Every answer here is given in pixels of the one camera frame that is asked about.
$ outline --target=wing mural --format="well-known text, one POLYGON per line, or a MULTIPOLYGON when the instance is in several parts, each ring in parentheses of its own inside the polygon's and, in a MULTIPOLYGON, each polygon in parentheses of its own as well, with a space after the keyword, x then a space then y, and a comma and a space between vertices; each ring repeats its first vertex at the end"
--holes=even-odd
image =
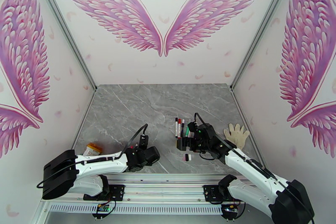
POLYGON ((157 50, 165 56, 173 48, 186 51, 210 37, 254 0, 187 0, 167 32, 164 42, 140 0, 73 0, 124 43, 140 51, 157 50))
POLYGON ((291 104, 291 127, 309 129, 332 158, 336 155, 336 101, 309 108, 336 53, 336 13, 333 0, 289 0, 282 44, 281 98, 291 104))
POLYGON ((173 48, 186 51, 240 14, 253 0, 187 0, 165 39, 165 56, 173 48))
POLYGON ((157 50, 162 55, 162 37, 140 0, 73 0, 124 43, 140 51, 157 50))
POLYGON ((281 98, 291 104, 288 121, 314 101, 335 57, 332 0, 290 0, 280 74, 281 98))
POLYGON ((0 105, 0 157, 18 146, 23 129, 39 128, 49 92, 47 46, 37 0, 4 0, 0 10, 0 68, 23 111, 0 105))
POLYGON ((336 156, 336 101, 317 105, 302 114, 291 127, 303 125, 312 134, 312 142, 316 147, 332 158, 336 156))

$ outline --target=white wall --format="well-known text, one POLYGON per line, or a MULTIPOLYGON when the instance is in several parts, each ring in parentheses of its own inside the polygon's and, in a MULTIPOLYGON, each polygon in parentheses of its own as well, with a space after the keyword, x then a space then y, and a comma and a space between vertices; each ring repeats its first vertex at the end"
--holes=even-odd
MULTIPOLYGON (((159 57, 154 49, 140 52, 119 42, 74 1, 56 1, 97 84, 230 84, 270 3, 255 0, 196 47, 159 57)), ((141 1, 164 37, 186 0, 141 1)))
MULTIPOLYGON (((291 105, 280 98, 282 94, 279 89, 279 74, 283 74, 279 69, 282 57, 281 44, 284 41, 288 3, 289 0, 282 0, 280 3, 249 67, 238 83, 236 94, 270 169, 288 180, 297 179, 305 185, 315 211, 315 223, 334 223, 336 159, 321 150, 319 144, 314 147, 308 128, 302 125, 291 128, 293 121, 286 121, 291 113, 291 105)), ((329 6, 336 12, 334 5, 329 6)), ((328 33, 328 38, 335 36, 334 27, 332 28, 333 31, 328 33)), ((324 54, 331 55, 333 51, 335 50, 331 49, 331 52, 324 54)), ((333 91, 335 76, 334 61, 310 108, 336 100, 333 91)), ((331 130, 331 134, 333 139, 330 141, 335 143, 334 129, 331 130)))
MULTIPOLYGON (((39 115, 43 119, 43 123, 36 121, 39 129, 24 129, 18 147, 14 146, 0 158, 1 223, 30 223, 42 196, 42 190, 38 190, 36 185, 43 178, 43 166, 71 147, 93 94, 46 1, 38 2, 47 45, 49 99, 39 106, 39 115)), ((0 103, 22 111, 2 72, 0 103)))

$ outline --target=gray marble table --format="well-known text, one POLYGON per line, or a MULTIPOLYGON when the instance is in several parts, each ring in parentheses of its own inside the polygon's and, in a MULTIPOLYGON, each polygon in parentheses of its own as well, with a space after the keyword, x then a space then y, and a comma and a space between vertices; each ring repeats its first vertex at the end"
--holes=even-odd
MULTIPOLYGON (((101 85, 76 143, 76 154, 82 154, 89 142, 102 146, 103 154, 118 152, 148 123, 148 146, 155 145, 161 159, 141 172, 238 174, 218 160, 203 160, 193 152, 188 152, 191 161, 182 161, 183 152, 176 149, 175 118, 187 123, 195 112, 222 137, 229 123, 242 124, 226 84, 101 85)), ((244 152, 257 159, 249 138, 244 152)))

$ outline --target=white glove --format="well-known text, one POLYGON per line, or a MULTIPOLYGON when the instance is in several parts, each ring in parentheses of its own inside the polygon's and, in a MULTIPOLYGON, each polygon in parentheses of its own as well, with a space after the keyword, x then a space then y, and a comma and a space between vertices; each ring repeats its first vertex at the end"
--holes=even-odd
POLYGON ((228 127, 230 129, 230 132, 227 129, 223 130, 226 139, 236 145, 237 148, 242 150, 245 146, 245 141, 249 136, 249 131, 246 130, 244 132, 244 126, 240 128, 240 124, 236 124, 235 128, 233 124, 229 124, 228 127))

